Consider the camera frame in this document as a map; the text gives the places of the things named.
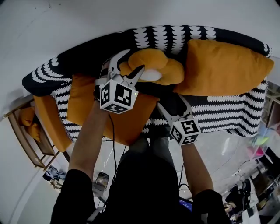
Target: tiled floor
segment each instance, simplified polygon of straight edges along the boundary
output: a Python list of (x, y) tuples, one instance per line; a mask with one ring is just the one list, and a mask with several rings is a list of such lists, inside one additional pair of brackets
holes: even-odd
[[(196, 147), (212, 177), (214, 188), (217, 192), (223, 194), (233, 184), (239, 181), (239, 176), (232, 175), (238, 170), (238, 167), (243, 162), (249, 159), (246, 152), (248, 141), (249, 138), (234, 136), (225, 131), (202, 133), (199, 135)], [(267, 143), (278, 156), (280, 156), (280, 148), (277, 148), (277, 145), (280, 145), (279, 142), (279, 135), (277, 133), (272, 133)], [(115, 143), (117, 164), (123, 154), (124, 148), (124, 145)], [(183, 164), (181, 149), (174, 140), (170, 141), (169, 149), (179, 179)], [(242, 179), (246, 178), (255, 167), (256, 162), (254, 160), (243, 164), (239, 172), (240, 175), (245, 173), (245, 176), (242, 177)], [(114, 170), (115, 165), (112, 142), (103, 142), (101, 152), (95, 165), (94, 179), (96, 179), (99, 172), (105, 172), (110, 176), (107, 191), (103, 194), (105, 199), (108, 197)], [(187, 183), (185, 172), (183, 172), (182, 183)], [(191, 196), (187, 187), (183, 186), (180, 189), (180, 196), (184, 198), (189, 198)]]

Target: person's left arm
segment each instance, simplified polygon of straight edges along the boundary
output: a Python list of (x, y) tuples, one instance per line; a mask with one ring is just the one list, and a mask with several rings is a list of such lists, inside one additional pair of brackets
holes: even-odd
[(69, 170), (52, 211), (51, 224), (86, 223), (95, 210), (93, 171), (98, 158), (108, 112), (94, 102), (75, 143)]

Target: person's right arm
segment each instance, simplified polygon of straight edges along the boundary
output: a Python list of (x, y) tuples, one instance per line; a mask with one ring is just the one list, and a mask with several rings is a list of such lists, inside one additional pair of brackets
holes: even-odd
[(192, 197), (204, 190), (213, 190), (213, 182), (194, 144), (182, 146), (185, 175)]

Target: person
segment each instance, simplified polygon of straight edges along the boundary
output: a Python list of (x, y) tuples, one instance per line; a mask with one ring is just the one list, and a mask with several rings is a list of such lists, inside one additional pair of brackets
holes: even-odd
[[(94, 212), (92, 179), (108, 112), (94, 102), (75, 143), (69, 170), (54, 205), (51, 223), (87, 223)], [(121, 157), (105, 210), (93, 223), (142, 222), (230, 223), (222, 196), (194, 144), (182, 146), (185, 174), (193, 198), (192, 212), (179, 204), (177, 173), (168, 139), (140, 138)]]

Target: orange cushion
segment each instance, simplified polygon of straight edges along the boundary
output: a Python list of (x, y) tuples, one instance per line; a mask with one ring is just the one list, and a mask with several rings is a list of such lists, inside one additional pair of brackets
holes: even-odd
[(95, 78), (83, 76), (81, 74), (73, 75), (70, 97), (68, 101), (67, 119), (75, 124), (82, 125), (91, 111), (94, 100), (93, 90)]
[(33, 123), (30, 126), (25, 127), (25, 130), (32, 138), (34, 138), (38, 142), (41, 142), (40, 126), (38, 124)]
[(50, 95), (34, 96), (35, 104), (38, 108), (42, 123), (46, 128), (52, 142), (60, 152), (64, 152), (72, 143), (58, 116), (56, 101)]
[[(82, 89), (79, 85), (84, 85), (80, 79), (73, 78), (72, 81), (70, 96), (72, 88), (74, 88), (76, 96), (79, 97), (69, 98), (67, 119), (78, 125), (83, 125), (90, 111), (88, 107), (90, 106), (91, 108), (94, 102), (93, 97), (91, 97), (93, 93), (92, 89), (94, 88), (94, 80), (92, 80), (91, 83), (88, 81), (88, 83), (92, 85), (91, 88)], [(124, 145), (132, 144), (140, 135), (156, 106), (157, 100), (158, 98), (156, 97), (139, 93), (132, 110), (122, 114), (110, 113), (114, 122), (115, 141)], [(81, 110), (86, 110), (87, 113), (81, 113)], [(112, 124), (109, 118), (107, 119), (103, 135), (113, 139)]]
[(271, 71), (274, 62), (248, 48), (211, 40), (190, 40), (185, 79), (174, 92), (225, 96), (245, 93)]
[(20, 125), (30, 126), (35, 114), (34, 107), (27, 107), (19, 111), (18, 122)]

